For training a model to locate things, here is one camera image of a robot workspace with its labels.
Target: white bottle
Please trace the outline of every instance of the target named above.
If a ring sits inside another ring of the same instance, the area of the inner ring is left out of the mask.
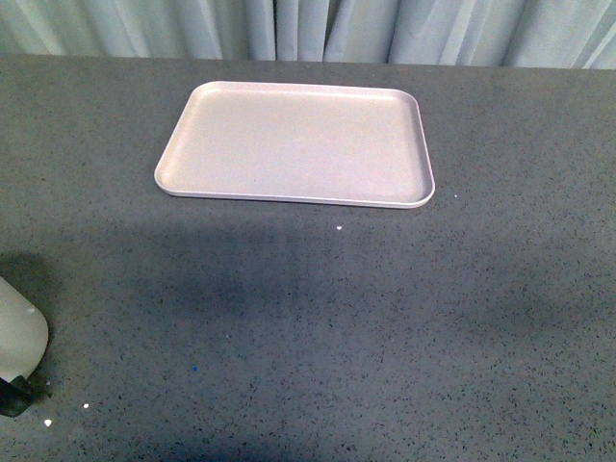
[[[0,277],[0,414],[14,417],[32,402],[25,379],[47,348],[42,313]]]

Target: white tray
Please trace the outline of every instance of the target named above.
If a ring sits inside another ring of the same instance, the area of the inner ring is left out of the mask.
[[[434,194],[410,94],[319,85],[198,87],[155,179],[173,195],[401,209]]]

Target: rectangular tray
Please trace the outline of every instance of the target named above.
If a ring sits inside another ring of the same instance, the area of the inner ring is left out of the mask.
[[[385,89],[202,85],[154,176],[190,197],[407,209],[434,194],[417,101]]]

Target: curtain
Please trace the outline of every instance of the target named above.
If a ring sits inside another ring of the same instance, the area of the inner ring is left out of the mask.
[[[616,68],[616,0],[2,0],[0,53]]]

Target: speckled countertop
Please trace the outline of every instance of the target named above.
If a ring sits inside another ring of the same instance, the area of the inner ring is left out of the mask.
[[[212,80],[409,91],[434,197],[164,194]],[[613,71],[0,58],[0,275],[52,330],[0,459],[616,459],[614,95]]]

